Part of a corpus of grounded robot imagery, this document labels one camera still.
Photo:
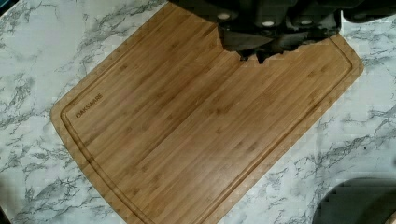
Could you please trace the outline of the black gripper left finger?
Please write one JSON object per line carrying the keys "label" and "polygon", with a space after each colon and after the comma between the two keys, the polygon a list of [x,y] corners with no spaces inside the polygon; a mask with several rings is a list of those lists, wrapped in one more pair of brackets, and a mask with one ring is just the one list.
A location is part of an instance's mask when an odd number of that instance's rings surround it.
{"label": "black gripper left finger", "polygon": [[273,56],[272,38],[261,35],[245,34],[218,27],[219,38],[223,48],[230,52],[236,52],[241,61],[247,61],[255,55],[258,61],[265,61]]}

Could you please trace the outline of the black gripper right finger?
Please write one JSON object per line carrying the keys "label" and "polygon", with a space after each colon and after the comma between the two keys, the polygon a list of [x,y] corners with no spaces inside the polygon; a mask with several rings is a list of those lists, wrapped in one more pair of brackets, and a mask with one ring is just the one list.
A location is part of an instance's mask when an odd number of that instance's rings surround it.
{"label": "black gripper right finger", "polygon": [[283,34],[273,41],[259,46],[256,51],[256,57],[259,63],[276,54],[283,54],[285,51],[294,51],[301,45],[310,45],[318,43],[326,38],[338,34],[339,31],[327,29],[314,29],[307,32],[295,34]]}

